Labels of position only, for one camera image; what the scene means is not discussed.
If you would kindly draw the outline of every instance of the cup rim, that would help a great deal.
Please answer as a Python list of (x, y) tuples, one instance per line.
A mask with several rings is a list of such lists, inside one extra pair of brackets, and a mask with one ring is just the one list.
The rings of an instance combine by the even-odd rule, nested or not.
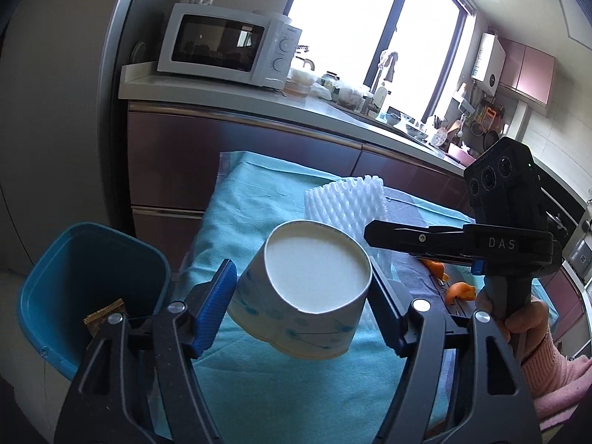
[[(286, 225), (295, 225), (295, 224), (302, 224), (305, 223), (306, 225), (318, 225), (318, 226), (322, 226), (325, 229), (335, 232), (337, 235), (339, 235), (340, 238), (345, 238), (346, 240), (348, 240), (350, 243), (353, 243), (354, 247), (356, 249), (359, 249), (362, 252), (362, 255), (364, 257), (364, 262), (368, 264), (367, 269), (368, 269), (368, 281), (366, 282), (366, 285), (364, 286), (362, 292), (360, 292), (359, 295), (355, 296), (354, 298), (348, 300), (347, 302), (345, 302), (344, 304), (340, 305), (339, 307), (334, 307), (331, 308), (329, 310), (324, 310), (322, 312), (308, 312), (308, 311), (304, 311), (301, 310), (300, 308), (296, 307), (294, 304), (292, 304), (291, 302), (288, 302), (283, 295), (281, 295), (281, 293), (279, 292), (279, 290), (277, 289), (277, 287), (273, 284), (273, 281), (271, 279), (271, 275), (269, 274), (269, 271), (267, 269), (267, 246), (269, 244), (269, 241), (271, 240), (271, 237), (273, 235), (273, 233), (278, 230), (280, 227), (286, 226)], [(301, 314), (305, 314), (307, 316), (320, 316), (323, 314), (327, 314), (327, 313), (331, 313), (331, 312), (336, 312), (339, 311), (345, 307), (348, 307), (349, 305), (353, 304), (356, 300), (358, 300), (360, 298), (361, 295), (365, 295), (368, 292), (368, 288), (370, 287), (370, 284), (372, 282), (372, 263), (370, 262), (370, 257), (368, 257), (368, 253), (363, 249), (363, 247), (356, 242), (353, 238), (351, 238), (349, 235), (347, 235), (345, 232), (343, 232), (342, 230), (333, 227), (332, 225), (328, 225), (326, 223), (323, 222), (317, 222), (315, 220), (308, 220), (308, 219), (294, 219), (294, 220), (289, 220), (287, 222), (283, 222), (279, 225), (277, 225), (271, 232), (270, 234), (267, 236), (267, 238), (265, 239), (265, 243), (263, 244), (263, 266), (265, 267), (265, 271), (267, 273), (268, 276), (268, 280), (269, 283), (271, 284), (271, 287), (273, 287), (273, 290), (277, 293), (277, 295), (279, 295), (281, 297), (281, 299), (283, 300), (283, 302), (285, 302), (286, 305), (289, 305), (290, 307), (294, 308), (295, 310), (297, 310), (299, 313)]]

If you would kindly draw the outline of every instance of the hand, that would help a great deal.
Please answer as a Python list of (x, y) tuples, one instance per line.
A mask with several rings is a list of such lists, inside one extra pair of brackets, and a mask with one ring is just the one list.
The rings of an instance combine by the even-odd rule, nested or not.
[[(482, 289), (477, 295), (475, 305), (479, 310), (491, 314), (492, 305), (485, 293), (485, 289)], [(526, 304), (522, 309), (513, 313), (505, 322), (496, 320), (495, 323), (507, 342), (510, 341), (510, 334), (526, 332), (524, 355), (528, 357), (537, 349), (547, 334), (549, 329), (549, 306), (546, 302), (531, 295), (530, 304)]]

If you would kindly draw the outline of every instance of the microwave window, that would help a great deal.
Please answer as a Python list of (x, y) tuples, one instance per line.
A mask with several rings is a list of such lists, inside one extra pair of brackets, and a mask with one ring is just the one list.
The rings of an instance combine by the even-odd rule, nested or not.
[(186, 14), (172, 60), (251, 71), (264, 30), (242, 21)]

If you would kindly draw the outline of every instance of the trash can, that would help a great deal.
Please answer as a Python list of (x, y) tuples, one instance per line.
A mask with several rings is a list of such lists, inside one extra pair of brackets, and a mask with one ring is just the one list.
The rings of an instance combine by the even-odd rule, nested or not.
[(92, 338), (84, 318), (119, 298), (130, 318), (157, 313), (170, 278), (167, 259), (155, 248), (97, 223), (77, 223), (29, 274), (19, 323), (39, 354), (71, 381)]

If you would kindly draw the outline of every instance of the paper cup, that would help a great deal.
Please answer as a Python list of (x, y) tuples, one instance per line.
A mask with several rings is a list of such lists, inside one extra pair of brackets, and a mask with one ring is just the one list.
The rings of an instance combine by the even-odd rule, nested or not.
[(273, 229), (242, 273), (230, 317), (256, 339), (303, 359), (347, 351), (372, 279), (348, 235), (309, 220)]

